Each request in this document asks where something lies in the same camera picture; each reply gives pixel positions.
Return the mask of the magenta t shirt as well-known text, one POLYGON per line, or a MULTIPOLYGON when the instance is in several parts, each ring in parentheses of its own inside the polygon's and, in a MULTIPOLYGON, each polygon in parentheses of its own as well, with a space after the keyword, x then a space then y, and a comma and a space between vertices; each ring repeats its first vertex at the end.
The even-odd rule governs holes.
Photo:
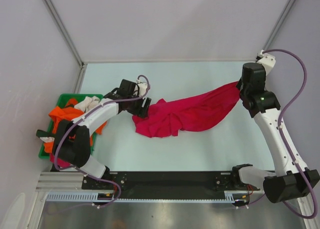
POLYGON ((219 124, 240 99, 238 82, 204 94, 151 105, 148 116, 133 116, 135 132, 149 138, 176 137, 180 131, 203 132, 219 124))

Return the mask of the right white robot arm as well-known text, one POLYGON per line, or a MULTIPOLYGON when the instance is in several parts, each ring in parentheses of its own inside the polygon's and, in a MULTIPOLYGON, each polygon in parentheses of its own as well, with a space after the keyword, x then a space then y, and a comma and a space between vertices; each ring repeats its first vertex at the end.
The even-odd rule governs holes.
POLYGON ((296 150, 286 126, 279 120, 281 107, 276 95, 265 89, 267 71, 256 62, 242 66, 240 99, 261 130, 274 163, 274 172, 251 164, 234 166, 231 185, 242 190, 248 184, 262 189, 272 203, 302 198, 320 180, 317 170, 310 170, 296 150))

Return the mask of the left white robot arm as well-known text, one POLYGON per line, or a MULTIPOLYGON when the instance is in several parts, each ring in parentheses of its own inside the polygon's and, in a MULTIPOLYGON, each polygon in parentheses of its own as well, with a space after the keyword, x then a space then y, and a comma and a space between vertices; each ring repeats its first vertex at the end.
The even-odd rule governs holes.
POLYGON ((123 79, 119 87, 107 93, 89 111, 71 120, 61 120, 52 147, 54 167, 62 171, 63 167, 58 164, 58 160, 62 160, 69 163, 70 168, 92 177, 98 188, 107 188, 111 182, 110 169, 92 156, 91 136, 103 123, 123 111, 145 118, 151 104, 147 97, 150 88, 144 75, 139 75, 136 81, 123 79))

